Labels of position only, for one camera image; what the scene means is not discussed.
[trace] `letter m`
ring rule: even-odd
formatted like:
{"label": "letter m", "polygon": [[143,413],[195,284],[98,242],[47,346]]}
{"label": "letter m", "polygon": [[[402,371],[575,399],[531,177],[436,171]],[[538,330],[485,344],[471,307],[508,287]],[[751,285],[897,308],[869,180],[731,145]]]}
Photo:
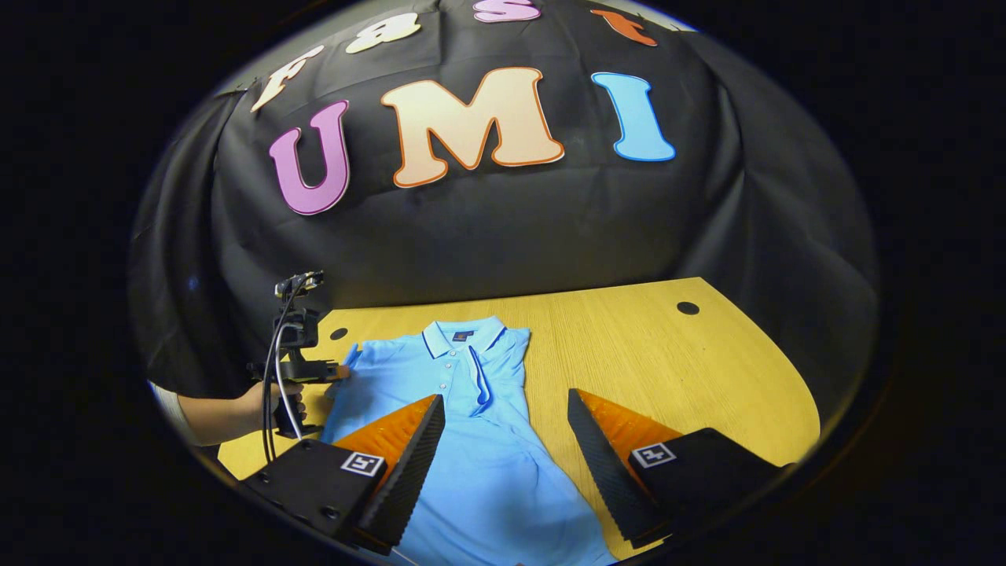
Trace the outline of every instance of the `letter m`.
{"label": "letter m", "polygon": [[541,77],[540,70],[529,67],[490,70],[468,105],[435,80],[385,92],[381,104],[397,114],[401,144],[401,168],[394,173],[394,184],[416,186],[447,174],[447,161],[434,156],[430,136],[437,136],[466,169],[475,169],[493,124],[500,138],[492,153],[496,163],[520,167],[560,159],[565,150],[549,134],[538,101]]}

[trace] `hand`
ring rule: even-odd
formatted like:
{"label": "hand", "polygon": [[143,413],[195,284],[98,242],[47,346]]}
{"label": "hand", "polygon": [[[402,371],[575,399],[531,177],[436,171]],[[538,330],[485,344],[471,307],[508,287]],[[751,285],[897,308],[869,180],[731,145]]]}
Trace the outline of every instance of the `hand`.
{"label": "hand", "polygon": [[[237,399],[237,402],[241,405],[241,412],[247,415],[252,422],[256,423],[256,430],[262,430],[262,388],[263,382],[259,382],[252,386],[252,389],[247,390],[244,395]],[[301,415],[301,420],[307,418],[307,413],[305,412],[306,407],[301,401],[304,399],[301,394],[304,391],[304,385],[298,383],[284,382],[283,388],[287,391],[287,395],[295,395],[294,400],[296,406],[292,406]],[[286,407],[283,405],[283,401],[280,399],[280,386],[277,384],[270,384],[270,396],[269,396],[269,412],[275,413],[277,409],[283,407],[286,411]]]}

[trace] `person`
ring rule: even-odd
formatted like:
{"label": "person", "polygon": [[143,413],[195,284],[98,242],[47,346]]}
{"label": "person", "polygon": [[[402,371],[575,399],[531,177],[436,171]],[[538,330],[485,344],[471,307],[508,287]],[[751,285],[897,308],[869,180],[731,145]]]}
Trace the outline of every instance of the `person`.
{"label": "person", "polygon": [[[236,399],[196,399],[184,397],[148,381],[165,416],[182,437],[195,446],[214,446],[262,430],[263,382],[252,386]],[[296,410],[307,415],[301,401],[303,384],[284,382],[287,395],[296,395]],[[270,388],[270,413],[282,406],[280,388]]]}

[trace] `black backdrop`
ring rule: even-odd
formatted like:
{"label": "black backdrop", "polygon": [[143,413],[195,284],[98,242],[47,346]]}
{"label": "black backdrop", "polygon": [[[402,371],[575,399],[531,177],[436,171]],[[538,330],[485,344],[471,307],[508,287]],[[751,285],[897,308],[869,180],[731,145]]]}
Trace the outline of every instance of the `black backdrop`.
{"label": "black backdrop", "polygon": [[[16,242],[8,280],[30,309],[12,318],[20,332],[10,368],[37,388],[34,398],[18,388],[13,399],[28,402],[9,414],[18,484],[6,509],[24,556],[332,560],[160,438],[169,432],[151,418],[124,332],[127,234],[165,140],[230,70],[281,36],[276,22],[307,4],[81,6],[64,26],[45,7],[7,18],[24,30],[13,35],[23,41],[11,76],[25,99],[15,117],[27,125],[14,130],[11,179],[28,212],[23,225],[7,225]],[[667,9],[813,108],[857,175],[892,282],[873,379],[847,426],[789,490],[675,563],[994,559],[1001,519],[988,480],[1002,456],[990,370],[1002,348],[1002,301],[988,293],[995,177],[973,160],[1002,119],[1001,105],[985,98],[993,50],[981,44],[1001,18],[925,2],[807,4]],[[295,18],[283,32],[310,20]],[[57,317],[39,317],[48,307]],[[24,354],[32,347],[43,355]],[[39,414],[44,427],[30,418]],[[849,439],[857,442],[830,465]]]}
{"label": "black backdrop", "polygon": [[[244,364],[266,357],[276,316],[264,294],[309,268],[326,271],[325,286],[302,307],[322,315],[701,276],[789,358],[827,426],[866,366],[879,288],[869,219],[827,135],[704,33],[649,25],[654,49],[611,33],[589,11],[601,4],[537,5],[547,17],[486,26],[469,0],[423,0],[408,6],[430,29],[412,41],[319,55],[256,114],[263,80],[194,110],[132,236],[130,306],[149,379],[190,397],[243,393]],[[316,41],[334,45],[373,20],[324,21],[329,36]],[[402,156],[381,93],[435,78],[467,101],[487,69],[513,64],[549,77],[542,112],[568,155],[537,172],[484,155],[477,172],[456,164],[436,184],[395,186]],[[647,76],[673,161],[611,151],[620,127],[599,108],[596,69]],[[340,119],[353,187],[331,211],[297,214],[268,147],[339,98],[355,108]],[[326,174],[317,151],[298,163],[309,182]]]}

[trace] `white cable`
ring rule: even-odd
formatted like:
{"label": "white cable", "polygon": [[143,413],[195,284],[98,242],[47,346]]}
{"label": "white cable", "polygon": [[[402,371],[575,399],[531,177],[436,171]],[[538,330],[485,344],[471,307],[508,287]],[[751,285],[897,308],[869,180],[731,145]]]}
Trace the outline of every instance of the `white cable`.
{"label": "white cable", "polygon": [[397,549],[392,548],[391,552],[393,552],[393,553],[397,554],[398,556],[404,558],[412,566],[420,566],[418,564],[416,564],[416,563],[412,562],[411,560],[409,560],[407,556],[405,556],[404,554],[401,554],[400,552],[398,552]]}
{"label": "white cable", "polygon": [[294,411],[290,408],[290,400],[287,399],[287,392],[283,390],[283,376],[280,372],[280,339],[283,337],[283,331],[287,329],[297,329],[296,325],[284,325],[280,329],[280,333],[276,337],[276,383],[280,385],[280,397],[283,399],[283,405],[287,408],[287,415],[290,417],[290,423],[294,425],[294,432],[297,433],[297,440],[302,440],[301,427],[297,426],[297,419],[294,418]]}

